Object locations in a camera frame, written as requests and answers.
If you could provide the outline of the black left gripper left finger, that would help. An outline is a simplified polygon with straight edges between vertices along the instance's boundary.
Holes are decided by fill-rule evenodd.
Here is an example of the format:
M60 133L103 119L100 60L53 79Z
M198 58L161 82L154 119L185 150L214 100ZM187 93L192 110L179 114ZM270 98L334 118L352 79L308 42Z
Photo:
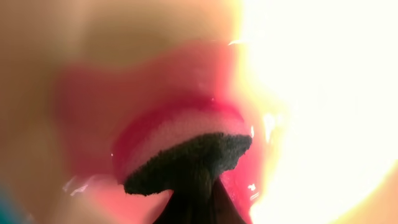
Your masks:
M212 186L175 191L154 224L213 224Z

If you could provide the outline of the yellow plate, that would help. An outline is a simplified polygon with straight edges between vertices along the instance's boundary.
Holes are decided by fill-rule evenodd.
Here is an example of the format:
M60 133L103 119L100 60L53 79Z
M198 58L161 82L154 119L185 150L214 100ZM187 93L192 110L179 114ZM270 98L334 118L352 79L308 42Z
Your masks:
M113 145L160 106L229 105L246 223L397 222L396 1L2 1L1 187L30 223L154 223ZM214 184L212 199L214 206Z

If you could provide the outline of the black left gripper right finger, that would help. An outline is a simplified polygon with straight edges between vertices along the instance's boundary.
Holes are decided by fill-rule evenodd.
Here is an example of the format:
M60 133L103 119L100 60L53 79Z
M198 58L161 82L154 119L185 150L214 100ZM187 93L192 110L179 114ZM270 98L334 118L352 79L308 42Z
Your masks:
M215 224L246 224L220 179L214 184L214 216Z

